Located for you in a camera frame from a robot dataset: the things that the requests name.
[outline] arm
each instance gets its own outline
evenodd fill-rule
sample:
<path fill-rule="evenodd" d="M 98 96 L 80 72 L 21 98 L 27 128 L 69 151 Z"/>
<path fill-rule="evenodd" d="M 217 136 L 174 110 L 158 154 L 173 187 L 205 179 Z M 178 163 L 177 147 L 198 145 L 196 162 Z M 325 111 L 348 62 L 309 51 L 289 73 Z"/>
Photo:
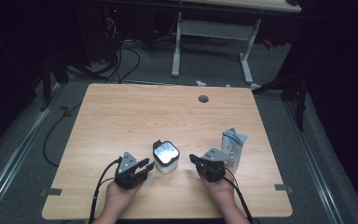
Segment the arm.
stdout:
<path fill-rule="evenodd" d="M 121 214 L 130 205 L 133 196 L 138 192 L 140 184 L 133 189 L 122 189 L 114 181 L 106 188 L 106 197 L 103 211 L 93 224 L 114 224 Z"/>
<path fill-rule="evenodd" d="M 230 174 L 226 174 L 225 177 L 234 181 L 233 176 Z M 227 224 L 250 224 L 240 208 L 235 204 L 234 188 L 226 180 L 222 179 L 217 182 L 208 182 L 201 175 L 200 178 Z"/>

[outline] background desk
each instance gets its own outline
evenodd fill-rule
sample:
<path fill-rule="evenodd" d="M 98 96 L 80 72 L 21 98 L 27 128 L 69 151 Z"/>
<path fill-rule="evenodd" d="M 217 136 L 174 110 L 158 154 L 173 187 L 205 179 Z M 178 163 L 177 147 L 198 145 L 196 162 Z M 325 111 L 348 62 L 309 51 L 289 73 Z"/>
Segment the background desk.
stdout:
<path fill-rule="evenodd" d="M 199 102 L 200 95 L 207 95 L 209 102 Z M 167 175 L 152 171 L 122 218 L 221 217 L 188 155 L 220 147 L 222 131 L 231 127 L 249 135 L 235 176 L 252 215 L 290 216 L 286 192 L 274 186 L 282 184 L 281 175 L 249 89 L 92 84 L 51 186 L 62 194 L 48 196 L 43 217 L 88 218 L 105 166 L 126 150 L 139 160 L 153 160 L 152 145 L 159 139 L 180 150 L 179 165 Z M 114 176 L 115 168 L 105 177 Z"/>

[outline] table top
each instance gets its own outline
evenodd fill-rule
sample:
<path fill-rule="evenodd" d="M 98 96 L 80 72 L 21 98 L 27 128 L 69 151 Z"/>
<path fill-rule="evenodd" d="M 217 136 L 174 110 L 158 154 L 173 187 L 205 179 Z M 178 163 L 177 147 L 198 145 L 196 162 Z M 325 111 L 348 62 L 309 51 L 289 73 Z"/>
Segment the table top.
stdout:
<path fill-rule="evenodd" d="M 209 102 L 201 103 L 200 95 Z M 154 142 L 171 141 L 179 150 L 178 167 L 149 173 L 122 218 L 221 217 L 198 177 L 189 154 L 220 148 L 222 132 L 248 134 L 235 176 L 254 217 L 289 217 L 286 191 L 255 98 L 249 89 L 128 84 L 91 84 L 80 107 L 42 215 L 46 219 L 82 219 L 90 215 L 92 195 L 104 168 L 125 151 L 153 161 Z M 113 166 L 105 177 L 113 177 Z M 96 216 L 107 184 L 100 189 Z M 236 196 L 237 204 L 241 202 Z"/>
<path fill-rule="evenodd" d="M 285 0 L 182 0 L 183 2 L 213 4 L 226 7 L 248 7 L 254 9 L 300 12 L 300 6 L 291 6 Z"/>

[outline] person's left hand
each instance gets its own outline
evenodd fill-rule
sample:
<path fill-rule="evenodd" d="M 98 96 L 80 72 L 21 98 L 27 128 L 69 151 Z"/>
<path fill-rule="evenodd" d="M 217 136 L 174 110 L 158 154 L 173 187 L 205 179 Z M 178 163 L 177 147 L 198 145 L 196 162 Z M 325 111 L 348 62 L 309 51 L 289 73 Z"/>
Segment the person's left hand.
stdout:
<path fill-rule="evenodd" d="M 93 223 L 115 223 L 130 206 L 133 196 L 143 183 L 133 189 L 122 189 L 115 181 L 106 187 L 105 204 L 100 216 Z"/>

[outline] table hole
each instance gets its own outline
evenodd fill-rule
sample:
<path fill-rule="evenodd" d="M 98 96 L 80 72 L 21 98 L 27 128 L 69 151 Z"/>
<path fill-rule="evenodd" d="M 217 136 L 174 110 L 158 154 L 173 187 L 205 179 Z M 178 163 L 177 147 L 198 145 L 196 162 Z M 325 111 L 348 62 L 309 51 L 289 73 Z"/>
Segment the table hole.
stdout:
<path fill-rule="evenodd" d="M 208 103 L 209 98 L 208 98 L 208 96 L 206 96 L 206 95 L 201 95 L 201 96 L 199 96 L 199 101 L 200 101 L 201 103 Z"/>

